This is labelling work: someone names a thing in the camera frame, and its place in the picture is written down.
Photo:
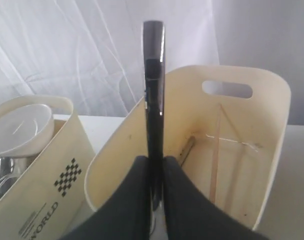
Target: white backdrop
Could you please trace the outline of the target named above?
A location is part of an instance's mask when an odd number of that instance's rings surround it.
[[[166,69],[259,67],[292,89],[304,125],[304,0],[0,0],[0,103],[69,97],[80,115],[125,116],[143,95],[141,25],[166,24]]]

